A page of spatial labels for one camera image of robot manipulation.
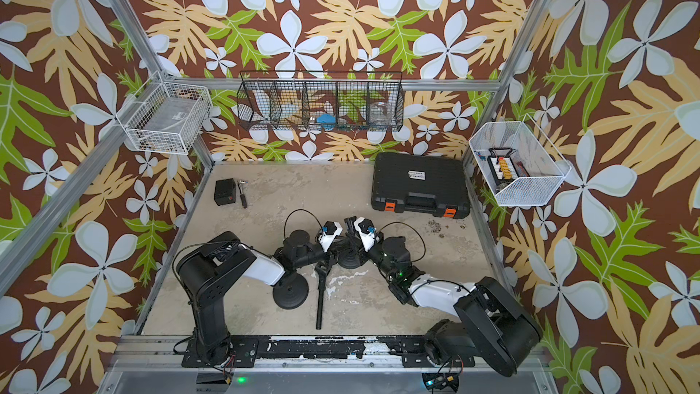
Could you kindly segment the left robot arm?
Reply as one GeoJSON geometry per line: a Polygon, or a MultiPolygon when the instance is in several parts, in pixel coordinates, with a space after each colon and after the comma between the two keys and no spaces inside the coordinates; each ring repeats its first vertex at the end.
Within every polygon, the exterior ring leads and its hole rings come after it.
{"type": "Polygon", "coordinates": [[[341,235],[342,228],[335,222],[322,225],[315,238],[295,230],[273,255],[265,255],[227,231],[185,255],[175,264],[174,273],[188,296],[195,321],[189,352],[217,370],[232,362],[223,299],[243,277],[271,286],[275,304],[292,310],[302,306],[309,295],[308,282],[298,270],[312,264],[319,275],[319,292],[324,293],[324,281],[337,260],[332,244],[341,235]]]}

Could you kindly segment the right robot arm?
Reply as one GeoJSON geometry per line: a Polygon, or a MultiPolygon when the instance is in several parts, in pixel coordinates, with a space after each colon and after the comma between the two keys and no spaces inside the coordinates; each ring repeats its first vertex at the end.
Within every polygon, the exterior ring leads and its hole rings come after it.
{"type": "Polygon", "coordinates": [[[414,265],[403,236],[385,237],[364,217],[345,220],[346,239],[359,263],[372,263],[403,305],[439,310],[453,317],[424,335],[429,362],[439,366],[484,360],[511,377],[543,339],[543,331],[513,295],[493,277],[459,283],[430,275],[414,265]]]}

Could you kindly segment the black round stand base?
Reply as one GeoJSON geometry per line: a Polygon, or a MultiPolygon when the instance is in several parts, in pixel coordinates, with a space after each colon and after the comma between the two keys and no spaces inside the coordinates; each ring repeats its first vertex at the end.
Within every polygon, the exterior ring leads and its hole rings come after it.
{"type": "Polygon", "coordinates": [[[364,248],[354,248],[353,246],[342,246],[337,249],[337,264],[344,269],[357,269],[368,261],[364,248]]]}

